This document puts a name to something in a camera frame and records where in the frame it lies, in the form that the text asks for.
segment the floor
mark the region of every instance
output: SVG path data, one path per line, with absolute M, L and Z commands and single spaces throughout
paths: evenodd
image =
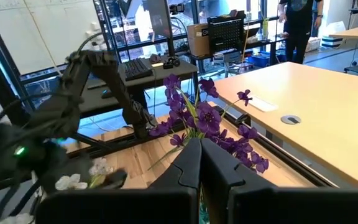
M 358 61 L 358 48 L 355 49 L 356 42 L 348 41 L 348 43 L 343 44 L 340 49 L 335 50 L 322 50 L 321 52 L 310 52 L 306 55 L 305 64 L 313 67 L 325 68 L 328 70 L 334 70 L 338 72 L 343 72 L 344 67 L 348 67 L 353 60 Z M 224 78 L 221 76 L 214 76 L 213 79 Z M 192 83 L 185 80 L 182 81 L 182 89 L 187 92 L 191 92 Z M 168 113 L 169 107 L 165 105 L 166 98 L 163 94 L 165 90 L 164 87 L 159 87 L 151 90 L 147 90 L 146 93 L 149 96 L 146 96 L 149 111 L 152 114 L 155 114 L 156 117 L 163 116 Z M 205 99 L 206 95 L 204 93 L 201 94 L 201 99 Z M 208 98 L 209 101 L 215 102 L 219 106 L 225 106 L 225 104 L 219 99 Z M 81 134 L 85 134 L 87 136 L 95 136 L 106 131 L 119 129 L 125 126 L 125 122 L 121 117 L 121 110 L 108 112 L 105 114 L 100 114 L 94 116 L 92 118 L 85 118 L 81 120 L 79 132 Z M 236 111 L 230 111 L 233 115 L 239 116 L 240 114 Z M 261 133 L 264 133 L 265 130 L 258 126 L 257 124 L 253 124 Z M 68 139 L 63 142 L 64 144 L 69 144 L 73 142 L 72 139 Z M 309 160 L 306 156 L 300 154 L 296 149 L 290 147 L 285 144 L 284 148 L 292 153 L 297 158 L 300 158 L 306 164 L 309 164 L 312 168 L 322 173 L 323 175 L 332 179 L 335 183 L 340 185 L 341 187 L 347 187 L 348 185 L 342 180 L 335 177 L 335 175 L 328 172 L 324 167 L 319 164 Z M 19 199 L 24 195 L 27 189 L 31 186 L 31 182 L 25 182 L 21 185 L 18 193 L 15 195 L 11 203 L 8 205 L 7 210 L 11 210 L 15 204 L 19 201 Z M 0 200 L 3 195 L 6 193 L 6 190 L 0 190 Z M 30 205 L 29 203 L 25 207 L 24 211 L 29 211 Z

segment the white paper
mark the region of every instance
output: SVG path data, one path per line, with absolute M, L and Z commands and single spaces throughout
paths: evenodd
M 260 109 L 263 112 L 269 112 L 278 109 L 277 105 L 268 103 L 265 100 L 259 98 L 258 96 L 253 95 L 250 97 L 252 97 L 252 100 L 249 101 L 249 104 Z

